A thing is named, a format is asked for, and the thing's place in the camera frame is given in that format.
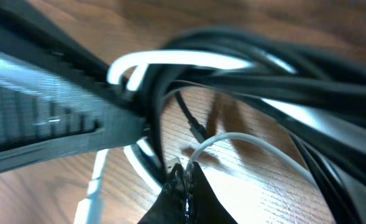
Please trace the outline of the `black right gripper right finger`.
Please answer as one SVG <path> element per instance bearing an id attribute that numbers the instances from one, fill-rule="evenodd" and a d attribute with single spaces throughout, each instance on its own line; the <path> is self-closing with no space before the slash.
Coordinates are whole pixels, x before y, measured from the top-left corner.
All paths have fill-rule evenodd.
<path id="1" fill-rule="evenodd" d="M 202 168 L 192 163 L 187 185 L 188 219 L 192 224 L 237 224 L 217 199 Z"/>

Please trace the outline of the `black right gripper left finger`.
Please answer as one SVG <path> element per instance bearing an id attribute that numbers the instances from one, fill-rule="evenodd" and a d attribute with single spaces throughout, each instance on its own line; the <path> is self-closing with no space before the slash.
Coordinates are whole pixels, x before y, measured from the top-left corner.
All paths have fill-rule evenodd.
<path id="1" fill-rule="evenodd" d="M 185 223 L 186 190 L 183 173 L 182 165 L 175 164 L 156 201 L 138 224 Z"/>

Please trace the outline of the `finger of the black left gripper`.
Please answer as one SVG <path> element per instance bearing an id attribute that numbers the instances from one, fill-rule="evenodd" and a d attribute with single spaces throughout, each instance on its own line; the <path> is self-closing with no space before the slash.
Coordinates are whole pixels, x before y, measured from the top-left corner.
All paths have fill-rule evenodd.
<path id="1" fill-rule="evenodd" d="M 0 1 L 0 173 L 135 143 L 108 66 L 26 1 Z"/>

